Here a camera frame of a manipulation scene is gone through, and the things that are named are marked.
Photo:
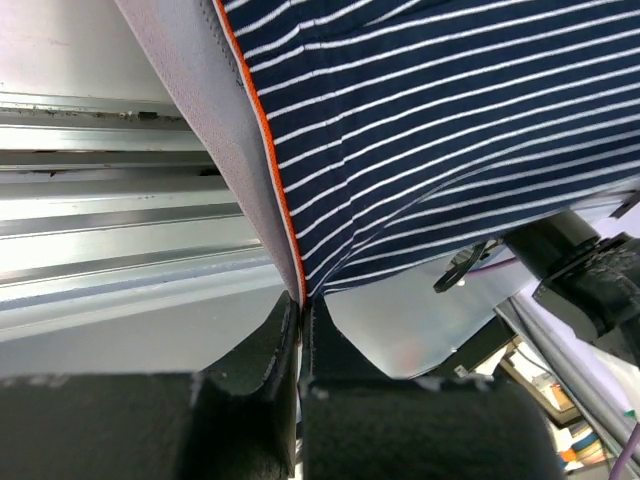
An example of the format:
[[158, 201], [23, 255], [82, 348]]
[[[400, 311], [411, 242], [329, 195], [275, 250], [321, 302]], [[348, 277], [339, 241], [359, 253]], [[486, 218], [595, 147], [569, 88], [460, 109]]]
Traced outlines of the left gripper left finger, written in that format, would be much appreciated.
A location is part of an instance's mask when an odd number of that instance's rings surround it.
[[295, 466], [297, 303], [204, 370], [1, 382], [5, 479], [284, 479]]

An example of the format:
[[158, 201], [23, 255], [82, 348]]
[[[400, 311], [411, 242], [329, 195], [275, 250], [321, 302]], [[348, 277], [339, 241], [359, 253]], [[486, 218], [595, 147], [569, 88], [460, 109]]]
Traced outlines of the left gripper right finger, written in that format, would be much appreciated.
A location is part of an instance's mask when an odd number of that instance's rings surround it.
[[561, 479], [543, 415], [510, 381], [393, 379], [317, 299], [304, 313], [299, 392], [306, 479]]

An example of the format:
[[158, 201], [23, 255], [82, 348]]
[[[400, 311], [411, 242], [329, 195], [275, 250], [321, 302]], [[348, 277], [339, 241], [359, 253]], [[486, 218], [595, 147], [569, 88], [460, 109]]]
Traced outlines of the navy striped underwear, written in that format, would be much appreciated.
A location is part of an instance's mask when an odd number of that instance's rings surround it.
[[122, 1], [301, 302], [639, 176], [635, 1]]

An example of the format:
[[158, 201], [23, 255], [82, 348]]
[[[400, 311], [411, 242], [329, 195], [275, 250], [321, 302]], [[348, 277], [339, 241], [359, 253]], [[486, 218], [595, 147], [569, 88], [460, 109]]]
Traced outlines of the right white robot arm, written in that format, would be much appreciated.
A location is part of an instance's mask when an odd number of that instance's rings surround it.
[[535, 298], [553, 293], [583, 320], [554, 310], [576, 336], [639, 364], [639, 239], [603, 238], [571, 210], [514, 229], [501, 242], [539, 281]]

